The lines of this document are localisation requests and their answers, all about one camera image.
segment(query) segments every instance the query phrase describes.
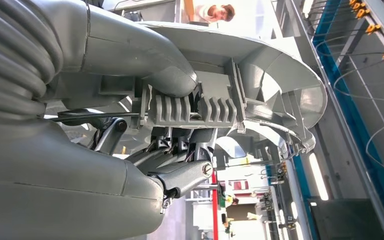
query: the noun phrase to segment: blue frame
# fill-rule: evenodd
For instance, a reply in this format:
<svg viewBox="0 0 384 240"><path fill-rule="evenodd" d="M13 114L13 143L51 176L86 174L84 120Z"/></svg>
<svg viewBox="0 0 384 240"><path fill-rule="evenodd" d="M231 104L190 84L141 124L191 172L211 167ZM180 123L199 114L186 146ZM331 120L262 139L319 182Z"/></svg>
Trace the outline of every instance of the blue frame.
<svg viewBox="0 0 384 240"><path fill-rule="evenodd" d="M314 34L315 36L313 38L312 43L314 46L319 45L317 50L319 50L324 54L331 53L328 45L326 43L323 43L323 41L325 40L326 34L329 32L332 25L331 23L335 18L335 14L332 14L332 12L335 12L335 10L338 10L340 2L341 0L327 1L325 10L329 9L329 13L322 14L320 18L320 22L317 26L317 29L315 30L315 34ZM319 58L320 58L321 64L324 67L328 80L330 84L333 86L335 81L342 75L342 73L338 69L338 66L336 65L335 60L332 56L319 54ZM347 84L343 79L338 81L337 87L341 91L344 91L345 93L349 93ZM350 96L341 94L340 92L336 92L335 95L339 102L339 106L341 107L342 112L345 116L346 123L349 129L351 130L351 134L355 139L356 145L358 147L358 151L360 152L363 158L367 172L370 175L370 178L373 182L375 190L379 195L379 198L384 207L384 168L374 163L373 160L370 159L370 157L366 154L366 144L370 139L370 134L364 124L362 116L360 115L353 99ZM368 150L375 159L382 162L376 150L376 147L374 146L373 143L369 145Z"/></svg>

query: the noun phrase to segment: pipe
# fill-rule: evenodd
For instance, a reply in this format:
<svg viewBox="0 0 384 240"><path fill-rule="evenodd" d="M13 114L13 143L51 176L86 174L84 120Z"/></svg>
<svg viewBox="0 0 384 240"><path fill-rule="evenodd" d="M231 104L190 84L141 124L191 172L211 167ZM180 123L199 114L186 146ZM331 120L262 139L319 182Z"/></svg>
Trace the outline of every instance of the pipe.
<svg viewBox="0 0 384 240"><path fill-rule="evenodd" d="M135 76L172 97L185 97L197 75L166 37L80 1L31 0L59 37L64 72Z"/></svg>
<svg viewBox="0 0 384 240"><path fill-rule="evenodd" d="M196 85L170 41L120 16L82 1L0 0L0 240L153 232L163 184L38 117L35 99L60 71L136 76L174 97Z"/></svg>
<svg viewBox="0 0 384 240"><path fill-rule="evenodd" d="M298 212L298 218L297 221L299 225L301 226L302 236L304 239L313 239L311 237L308 223L307 223L307 214L305 211L303 200L301 199L301 193L300 193L300 186L298 184L297 176L295 175L295 168L290 160L285 161L286 164L286 173L287 173L287 179L289 180L290 185L290 193L292 194L292 200L296 205L296 210Z"/></svg>
<svg viewBox="0 0 384 240"><path fill-rule="evenodd" d="M211 183L217 184L216 171L212 172ZM214 240L219 240L219 194L217 189L212 191L212 231Z"/></svg>

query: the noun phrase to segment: fluorescent light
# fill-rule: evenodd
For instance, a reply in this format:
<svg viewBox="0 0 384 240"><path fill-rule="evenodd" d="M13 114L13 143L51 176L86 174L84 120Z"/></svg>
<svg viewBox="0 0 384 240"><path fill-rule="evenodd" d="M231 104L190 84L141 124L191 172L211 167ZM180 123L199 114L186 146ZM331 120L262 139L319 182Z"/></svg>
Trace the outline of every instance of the fluorescent light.
<svg viewBox="0 0 384 240"><path fill-rule="evenodd" d="M296 235L298 235L298 240L304 240L303 230L301 229L301 225L296 222L295 223Z"/></svg>
<svg viewBox="0 0 384 240"><path fill-rule="evenodd" d="M282 224L285 224L285 216L284 216L284 211L282 209L279 210L279 214L280 214L280 222Z"/></svg>
<svg viewBox="0 0 384 240"><path fill-rule="evenodd" d="M298 210L297 210L297 206L295 205L294 201L290 203L290 208L292 208L293 218L297 219L298 218Z"/></svg>
<svg viewBox="0 0 384 240"><path fill-rule="evenodd" d="M284 211L282 209L280 209L279 214L280 214L280 222L282 224L285 224ZM283 235L283 240L289 240L288 229L286 227L282 228L282 235Z"/></svg>
<svg viewBox="0 0 384 240"><path fill-rule="evenodd" d="M282 228L282 232L283 232L283 239L289 240L288 229L286 227L284 227L284 228Z"/></svg>
<svg viewBox="0 0 384 240"><path fill-rule="evenodd" d="M302 12L304 14L310 13L313 2L314 2L314 0L305 0L304 1L304 6L302 7Z"/></svg>
<svg viewBox="0 0 384 240"><path fill-rule="evenodd" d="M317 185L318 194L320 195L321 200L329 200L328 191L326 190L325 182L323 181L322 172L320 171L316 155L314 153L310 154L309 159L315 184Z"/></svg>
<svg viewBox="0 0 384 240"><path fill-rule="evenodd" d="M270 224L268 221L265 222L265 233L267 235L267 240L272 240L272 235L270 234Z"/></svg>

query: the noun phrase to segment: ceiling light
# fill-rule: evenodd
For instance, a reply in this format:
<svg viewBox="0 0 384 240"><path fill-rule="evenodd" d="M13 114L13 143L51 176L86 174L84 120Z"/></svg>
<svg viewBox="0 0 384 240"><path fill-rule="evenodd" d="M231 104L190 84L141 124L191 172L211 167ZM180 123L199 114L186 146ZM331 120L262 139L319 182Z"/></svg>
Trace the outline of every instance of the ceiling light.
<svg viewBox="0 0 384 240"><path fill-rule="evenodd" d="M285 224L285 216L284 216L284 211L282 209L279 210L279 214L280 214L280 222L282 224Z"/></svg>
<svg viewBox="0 0 384 240"><path fill-rule="evenodd" d="M292 208L293 218L297 219L298 218L298 210L297 210L297 206L295 205L295 202L290 203L290 208Z"/></svg>
<svg viewBox="0 0 384 240"><path fill-rule="evenodd" d="M298 235L298 240L304 240L303 230L301 229L301 225L296 222L295 223L296 235Z"/></svg>
<svg viewBox="0 0 384 240"><path fill-rule="evenodd" d="M317 162L316 155L312 153L309 156L311 170L314 175L315 184L317 185L318 194L321 200L329 200L328 191L326 190L325 182L323 181L322 172L320 171L319 163Z"/></svg>
<svg viewBox="0 0 384 240"><path fill-rule="evenodd" d="M302 7L302 12L304 14L309 14L311 11L311 7L313 6L314 0L305 0L304 5Z"/></svg>

